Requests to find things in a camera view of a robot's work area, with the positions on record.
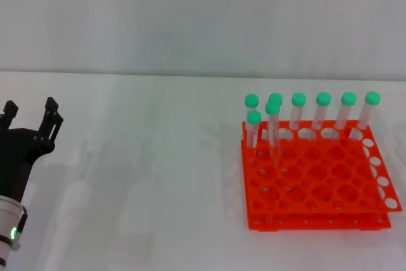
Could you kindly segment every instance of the test tube rack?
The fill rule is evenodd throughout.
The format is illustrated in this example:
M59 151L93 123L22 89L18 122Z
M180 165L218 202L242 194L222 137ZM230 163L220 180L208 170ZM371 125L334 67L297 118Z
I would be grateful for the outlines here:
M349 138L356 120L344 130L324 121L298 130L280 121L278 163L270 156L267 122L259 124L255 148L241 140L248 227L258 231L390 228L388 212L401 211L388 171L368 126L362 138ZM309 134L315 138L309 140Z

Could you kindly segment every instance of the white tabletop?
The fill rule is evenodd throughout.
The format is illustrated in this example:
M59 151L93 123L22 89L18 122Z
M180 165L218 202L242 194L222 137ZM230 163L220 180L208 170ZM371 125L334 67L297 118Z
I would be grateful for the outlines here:
M406 204L406 83L203 77L0 73L0 107L12 128L37 128L52 96L65 122L56 149L35 164L23 203L29 218L8 270L405 270L406 222L375 232L247 229L240 123L244 97L260 109L271 92L342 92L382 102L372 123L398 196Z

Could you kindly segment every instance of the white wall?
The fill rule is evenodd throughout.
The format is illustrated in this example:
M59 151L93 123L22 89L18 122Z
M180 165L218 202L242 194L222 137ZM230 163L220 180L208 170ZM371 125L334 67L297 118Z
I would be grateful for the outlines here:
M0 69L406 79L405 0L0 0Z

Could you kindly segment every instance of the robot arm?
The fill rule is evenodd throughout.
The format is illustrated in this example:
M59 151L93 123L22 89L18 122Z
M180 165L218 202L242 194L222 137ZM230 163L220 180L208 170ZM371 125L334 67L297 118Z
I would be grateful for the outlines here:
M8 101L0 115L0 268L6 266L10 250L20 247L18 240L27 221L21 200L32 166L55 149L55 138L63 122L53 98L46 102L38 131L9 129L17 111L18 107Z

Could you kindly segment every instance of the green test tube cap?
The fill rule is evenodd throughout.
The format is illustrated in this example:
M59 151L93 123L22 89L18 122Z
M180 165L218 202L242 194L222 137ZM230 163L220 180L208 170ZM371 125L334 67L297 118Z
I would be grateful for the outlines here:
M346 106L354 106L356 101L357 96L353 92L344 92L343 96L341 97L341 103Z
M317 95L316 103L320 106L328 106L331 103L331 95L328 92L320 92Z
M282 105L282 102L284 101L284 97L277 92L271 93L268 99L268 102L277 102L279 104L279 106Z
M265 105L265 111L267 114L273 116L275 114L278 114L280 111L280 106L276 101L268 102Z
M306 95L302 92L296 92L292 96L292 104L296 107L303 107L306 103Z
M246 106L249 108L255 108L258 106L259 98L258 95L250 93L246 96Z
M381 101L381 95L378 92L370 91L365 96L365 102L369 105L376 106Z
M258 125L261 122L261 113L258 110L248 112L247 122L251 125Z

